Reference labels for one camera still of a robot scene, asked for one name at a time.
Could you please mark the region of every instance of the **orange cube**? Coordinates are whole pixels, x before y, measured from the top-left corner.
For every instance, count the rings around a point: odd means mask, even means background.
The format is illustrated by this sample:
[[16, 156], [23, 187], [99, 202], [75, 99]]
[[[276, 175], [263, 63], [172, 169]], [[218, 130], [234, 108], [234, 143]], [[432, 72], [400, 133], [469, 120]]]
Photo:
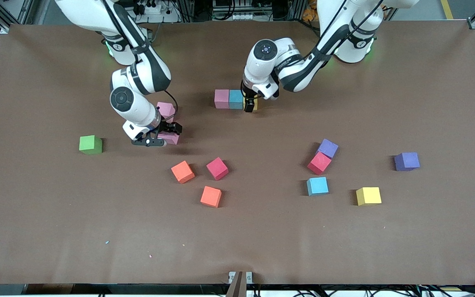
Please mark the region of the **orange cube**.
[[221, 190], [205, 186], [203, 195], [201, 197], [201, 203], [211, 207], [219, 207], [219, 200], [221, 199]]
[[184, 160], [183, 162], [175, 165], [172, 167], [172, 172], [173, 175], [175, 175], [175, 178], [177, 178], [177, 181], [179, 181], [180, 184], [184, 184], [185, 182], [191, 180], [192, 178], [195, 177], [194, 172], [186, 163]]

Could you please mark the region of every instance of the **blue cube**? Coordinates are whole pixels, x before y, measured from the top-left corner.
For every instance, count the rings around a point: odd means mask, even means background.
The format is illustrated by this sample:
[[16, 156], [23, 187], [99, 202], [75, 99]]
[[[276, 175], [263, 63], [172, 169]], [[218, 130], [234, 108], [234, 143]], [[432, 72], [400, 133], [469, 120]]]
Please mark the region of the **blue cube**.
[[419, 156], [415, 152], [401, 153], [395, 156], [395, 168], [397, 171], [412, 171], [421, 167]]
[[313, 177], [307, 181], [309, 196], [320, 196], [329, 193], [327, 179], [325, 177]]
[[228, 106], [230, 109], [243, 109], [243, 94], [241, 90], [230, 90], [228, 93]]
[[320, 146], [318, 147], [318, 151], [316, 151], [315, 154], [317, 154], [318, 152], [322, 152], [322, 154], [332, 159], [337, 149], [338, 149], [337, 144], [332, 143], [331, 141], [328, 141], [327, 139], [324, 139], [322, 143], [320, 144]]

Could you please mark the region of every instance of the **white robotic arm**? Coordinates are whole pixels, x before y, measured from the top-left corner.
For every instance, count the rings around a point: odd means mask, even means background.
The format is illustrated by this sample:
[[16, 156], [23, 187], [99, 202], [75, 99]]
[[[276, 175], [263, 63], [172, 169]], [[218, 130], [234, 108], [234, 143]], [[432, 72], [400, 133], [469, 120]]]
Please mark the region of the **white robotic arm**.
[[256, 94], [277, 99], [279, 82], [290, 92], [303, 90], [334, 54], [345, 62], [359, 62], [369, 52], [382, 22], [380, 5], [385, 2], [392, 7], [409, 8], [418, 1], [318, 0], [320, 38], [307, 56], [302, 57], [290, 38], [263, 39], [250, 51], [241, 83], [245, 111], [253, 111]]
[[111, 106], [126, 122], [122, 126], [134, 145], [163, 146], [159, 132], [179, 135], [182, 126], [168, 123], [143, 95], [164, 91], [172, 76], [168, 66], [151, 47], [144, 30], [115, 4], [116, 0], [55, 0], [75, 25], [100, 32], [113, 57], [130, 65], [111, 77]]

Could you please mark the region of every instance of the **table surface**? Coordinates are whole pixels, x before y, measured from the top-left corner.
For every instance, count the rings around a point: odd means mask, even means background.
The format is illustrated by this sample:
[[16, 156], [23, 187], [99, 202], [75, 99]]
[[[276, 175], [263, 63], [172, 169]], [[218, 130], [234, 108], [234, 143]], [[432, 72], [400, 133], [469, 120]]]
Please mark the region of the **table surface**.
[[[236, 270], [259, 283], [475, 283], [475, 31], [385, 22], [364, 61], [333, 59], [253, 114], [215, 109], [252, 45], [282, 36], [302, 53], [317, 40], [298, 23], [163, 25], [155, 50], [184, 126], [165, 148], [124, 134], [108, 102], [120, 66], [98, 34], [0, 36], [0, 283], [219, 283]], [[103, 154], [78, 151], [90, 134]], [[340, 146], [331, 192], [307, 197], [324, 138]], [[405, 151], [419, 170], [394, 171]], [[216, 157], [221, 181], [205, 167]], [[179, 184], [183, 160], [197, 176]], [[204, 186], [223, 190], [219, 209], [200, 203]], [[355, 206], [363, 186], [383, 203]]]

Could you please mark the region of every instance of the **yellow cube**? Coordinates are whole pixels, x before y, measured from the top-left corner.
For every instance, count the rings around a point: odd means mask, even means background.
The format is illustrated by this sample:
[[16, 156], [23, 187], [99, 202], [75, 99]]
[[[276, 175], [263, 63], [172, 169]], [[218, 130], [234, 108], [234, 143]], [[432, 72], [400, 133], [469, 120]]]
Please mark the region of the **yellow cube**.
[[[258, 110], [258, 95], [254, 96], [254, 111]], [[243, 97], [243, 108], [245, 108], [245, 97]]]
[[381, 204], [381, 191], [378, 187], [358, 189], [357, 202], [358, 206]]

